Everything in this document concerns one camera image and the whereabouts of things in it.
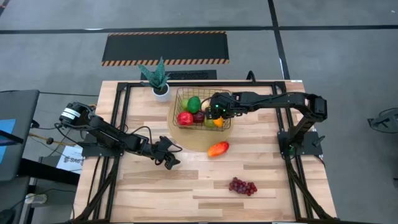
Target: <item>succulent plant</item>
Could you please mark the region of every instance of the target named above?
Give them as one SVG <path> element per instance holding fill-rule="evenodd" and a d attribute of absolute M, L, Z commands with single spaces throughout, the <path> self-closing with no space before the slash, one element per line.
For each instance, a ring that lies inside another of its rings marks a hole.
<path fill-rule="evenodd" d="M 163 87 L 166 86 L 169 74 L 165 74 L 163 58 L 160 58 L 160 62 L 157 65 L 156 71 L 151 72 L 145 66 L 138 65 L 139 70 L 147 77 L 149 83 L 141 82 L 143 86 L 151 86 L 154 90 L 162 91 Z"/>

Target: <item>black floor mat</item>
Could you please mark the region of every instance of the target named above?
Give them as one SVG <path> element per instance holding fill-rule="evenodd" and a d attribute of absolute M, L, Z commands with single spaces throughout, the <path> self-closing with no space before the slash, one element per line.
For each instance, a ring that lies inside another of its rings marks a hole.
<path fill-rule="evenodd" d="M 229 63 L 224 31 L 134 32 L 108 35 L 102 66 Z"/>
<path fill-rule="evenodd" d="M 196 71 L 172 71 L 169 74 L 170 80 L 217 80 L 216 70 L 196 70 Z M 141 73 L 141 80 L 147 80 Z"/>

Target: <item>green fruit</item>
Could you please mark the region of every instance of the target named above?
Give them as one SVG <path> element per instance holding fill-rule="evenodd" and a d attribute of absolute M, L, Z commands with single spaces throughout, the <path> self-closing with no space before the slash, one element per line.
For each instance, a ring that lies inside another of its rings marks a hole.
<path fill-rule="evenodd" d="M 216 125 L 214 124 L 214 121 L 212 119 L 205 118 L 205 126 L 207 128 L 214 128 Z"/>
<path fill-rule="evenodd" d="M 188 99 L 183 99 L 181 101 L 181 110 L 183 110 L 183 111 L 188 110 Z"/>
<path fill-rule="evenodd" d="M 188 100 L 188 111 L 196 113 L 200 110 L 200 99 L 197 96 L 193 96 Z"/>

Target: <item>gold wire basket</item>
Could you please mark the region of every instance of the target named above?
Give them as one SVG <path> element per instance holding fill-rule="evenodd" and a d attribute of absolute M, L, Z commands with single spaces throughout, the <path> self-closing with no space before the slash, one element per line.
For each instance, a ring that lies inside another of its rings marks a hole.
<path fill-rule="evenodd" d="M 177 116 L 183 112 L 183 109 L 181 108 L 181 102 L 184 99 L 189 99 L 193 96 L 199 97 L 200 101 L 202 102 L 206 98 L 209 98 L 213 96 L 215 93 L 231 93 L 228 90 L 213 90 L 213 89 L 203 89 L 203 88 L 184 88 L 181 87 L 177 90 L 177 94 L 175 97 L 175 106 L 174 106 L 174 115 L 173 115 L 173 124 L 179 128 L 185 128 L 185 129 L 196 129 L 196 130 L 207 130 L 207 131 L 225 131 L 231 127 L 231 120 L 225 119 L 223 122 L 222 127 L 214 127 L 214 128 L 209 128 L 206 127 L 204 122 L 202 123 L 193 123 L 190 126 L 181 126 L 177 123 Z"/>

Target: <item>grape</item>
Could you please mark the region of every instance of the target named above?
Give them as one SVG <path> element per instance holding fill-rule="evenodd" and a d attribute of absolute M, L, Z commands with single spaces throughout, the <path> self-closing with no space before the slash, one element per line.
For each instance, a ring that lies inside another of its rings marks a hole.
<path fill-rule="evenodd" d="M 234 190 L 237 194 L 246 194 L 247 196 L 251 196 L 257 192 L 257 187 L 253 182 L 245 182 L 237 177 L 233 177 L 228 189 L 230 191 Z"/>

